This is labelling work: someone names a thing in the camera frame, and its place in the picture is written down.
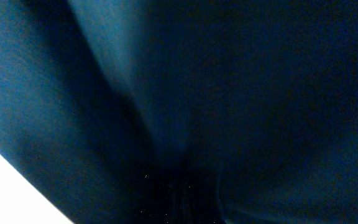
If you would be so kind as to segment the black leggings red waistband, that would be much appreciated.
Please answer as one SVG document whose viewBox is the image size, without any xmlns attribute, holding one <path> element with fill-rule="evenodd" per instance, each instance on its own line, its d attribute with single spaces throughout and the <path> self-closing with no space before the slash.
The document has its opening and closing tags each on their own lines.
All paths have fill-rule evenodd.
<svg viewBox="0 0 358 224">
<path fill-rule="evenodd" d="M 358 223 L 358 1 L 0 0 L 0 155 L 75 223 Z"/>
</svg>

